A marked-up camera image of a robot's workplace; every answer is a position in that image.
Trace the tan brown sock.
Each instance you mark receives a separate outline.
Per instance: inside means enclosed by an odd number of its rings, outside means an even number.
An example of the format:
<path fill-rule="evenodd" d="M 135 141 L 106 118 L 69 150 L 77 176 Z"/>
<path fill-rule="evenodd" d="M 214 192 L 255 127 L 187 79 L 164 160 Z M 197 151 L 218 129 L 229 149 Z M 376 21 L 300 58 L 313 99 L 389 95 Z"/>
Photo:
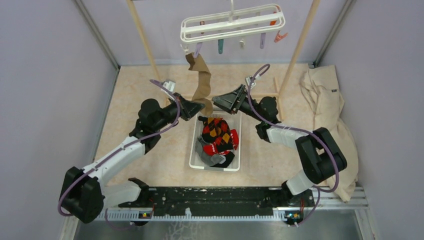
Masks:
<path fill-rule="evenodd" d="M 185 55 L 185 59 L 189 64 L 189 71 L 198 73 L 197 88 L 191 98 L 193 102 L 204 104 L 204 108 L 200 111 L 205 116 L 210 116 L 213 113 L 213 104 L 207 99 L 211 93 L 211 72 L 205 63 L 203 57 L 198 54 L 197 57 L 194 53 Z"/>

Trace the argyle red yellow sock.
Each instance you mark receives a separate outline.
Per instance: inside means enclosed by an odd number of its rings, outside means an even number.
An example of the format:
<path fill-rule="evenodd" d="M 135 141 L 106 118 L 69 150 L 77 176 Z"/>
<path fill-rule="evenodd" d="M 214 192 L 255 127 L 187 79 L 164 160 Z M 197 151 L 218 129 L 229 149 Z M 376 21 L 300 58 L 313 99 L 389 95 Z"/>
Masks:
<path fill-rule="evenodd" d="M 206 154 L 227 155 L 234 149 L 231 129 L 223 118 L 199 116 L 197 120 L 203 124 L 201 137 L 206 145 L 202 148 Z"/>

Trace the red white patterned sock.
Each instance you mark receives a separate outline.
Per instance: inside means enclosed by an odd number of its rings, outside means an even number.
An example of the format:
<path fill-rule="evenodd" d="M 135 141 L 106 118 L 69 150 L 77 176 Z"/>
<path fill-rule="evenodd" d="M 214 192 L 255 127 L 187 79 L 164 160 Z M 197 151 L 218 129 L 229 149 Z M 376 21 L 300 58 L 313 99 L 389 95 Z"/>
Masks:
<path fill-rule="evenodd" d="M 239 134 L 235 129 L 227 131 L 212 130 L 209 133 L 201 135 L 203 140 L 208 143 L 203 149 L 208 155 L 219 154 L 226 155 L 231 151 L 235 151 L 239 147 Z"/>

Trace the black blue sock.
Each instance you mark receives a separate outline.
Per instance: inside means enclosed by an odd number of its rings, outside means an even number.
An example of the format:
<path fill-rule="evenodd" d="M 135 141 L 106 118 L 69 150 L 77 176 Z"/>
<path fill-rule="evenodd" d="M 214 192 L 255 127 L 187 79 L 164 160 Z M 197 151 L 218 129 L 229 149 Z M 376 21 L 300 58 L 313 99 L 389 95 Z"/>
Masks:
<path fill-rule="evenodd" d="M 216 164 L 215 166 L 218 168 L 227 168 L 233 162 L 235 154 L 232 151 L 230 151 L 229 153 L 225 155 L 220 155 L 220 156 L 224 157 L 224 159 L 220 161 L 218 164 Z"/>

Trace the grey sock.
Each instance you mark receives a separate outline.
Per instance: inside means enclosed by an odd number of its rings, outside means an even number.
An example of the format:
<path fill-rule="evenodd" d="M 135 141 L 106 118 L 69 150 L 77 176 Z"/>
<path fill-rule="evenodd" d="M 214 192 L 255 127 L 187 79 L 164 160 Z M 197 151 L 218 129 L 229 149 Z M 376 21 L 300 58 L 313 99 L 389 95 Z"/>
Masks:
<path fill-rule="evenodd" d="M 209 155 L 203 149 L 208 145 L 206 141 L 203 140 L 201 136 L 196 139 L 195 142 L 195 152 L 199 155 L 200 160 L 206 164 L 208 167 L 214 168 L 226 168 L 227 167 L 227 159 L 224 155 L 215 154 Z"/>

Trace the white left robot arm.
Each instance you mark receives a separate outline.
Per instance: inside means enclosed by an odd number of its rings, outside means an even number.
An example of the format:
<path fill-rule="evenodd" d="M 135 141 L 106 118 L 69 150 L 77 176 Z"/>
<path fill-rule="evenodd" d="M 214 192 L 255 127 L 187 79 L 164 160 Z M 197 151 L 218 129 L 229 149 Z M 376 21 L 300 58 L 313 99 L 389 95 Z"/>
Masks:
<path fill-rule="evenodd" d="M 84 224 L 93 222 L 110 207 L 134 203 L 144 207 L 150 193 L 137 178 L 108 186 L 108 182 L 125 167 L 151 151 L 161 134 L 177 125 L 179 119 L 189 121 L 205 108 L 201 102 L 186 100 L 179 93 L 171 94 L 171 103 L 161 107 L 154 98 L 144 100 L 138 111 L 134 129 L 115 149 L 91 164 L 68 169 L 59 196 L 58 212 L 74 216 Z"/>

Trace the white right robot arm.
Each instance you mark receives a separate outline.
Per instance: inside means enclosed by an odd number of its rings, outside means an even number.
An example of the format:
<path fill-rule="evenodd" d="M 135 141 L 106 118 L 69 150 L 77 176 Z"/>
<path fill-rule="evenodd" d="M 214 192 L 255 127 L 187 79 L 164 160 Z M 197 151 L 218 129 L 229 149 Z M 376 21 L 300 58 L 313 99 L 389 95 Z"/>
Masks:
<path fill-rule="evenodd" d="M 214 96 L 213 104 L 221 110 L 253 117 L 260 123 L 256 132 L 260 139 L 295 149 L 302 169 L 282 184 L 281 199 L 287 206 L 295 206 L 301 193 L 330 177 L 335 177 L 333 189 L 340 180 L 339 173 L 347 168 L 347 160 L 328 129 L 314 131 L 284 126 L 278 119 L 277 99 L 265 96 L 260 101 L 252 99 L 248 89 L 241 84 L 232 92 Z"/>

